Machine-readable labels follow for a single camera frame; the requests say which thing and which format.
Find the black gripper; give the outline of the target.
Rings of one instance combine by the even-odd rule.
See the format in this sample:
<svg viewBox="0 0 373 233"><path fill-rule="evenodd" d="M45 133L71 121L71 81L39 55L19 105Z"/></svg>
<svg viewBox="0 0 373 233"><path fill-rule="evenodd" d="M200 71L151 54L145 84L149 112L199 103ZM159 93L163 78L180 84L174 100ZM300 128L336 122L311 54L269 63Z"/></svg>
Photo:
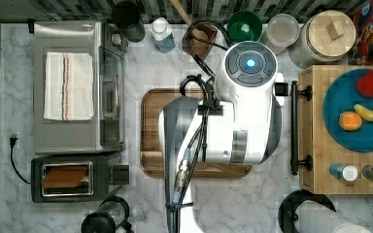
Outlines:
<svg viewBox="0 0 373 233"><path fill-rule="evenodd" d="M274 91L279 105L284 106L285 99L288 96L288 83L285 83L284 75L282 73L278 73L276 76Z"/></svg>

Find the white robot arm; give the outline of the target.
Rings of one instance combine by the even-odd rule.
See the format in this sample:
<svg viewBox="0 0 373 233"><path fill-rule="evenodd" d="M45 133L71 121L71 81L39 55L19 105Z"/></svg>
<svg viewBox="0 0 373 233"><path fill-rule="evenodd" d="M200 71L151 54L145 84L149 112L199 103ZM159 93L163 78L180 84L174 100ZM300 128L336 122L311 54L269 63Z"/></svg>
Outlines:
<svg viewBox="0 0 373 233"><path fill-rule="evenodd" d="M189 187L199 162L258 165L277 148L288 93L282 76L271 49L245 41L225 52L209 80L188 75L180 82L181 96L158 117L169 233L203 233Z"/></svg>

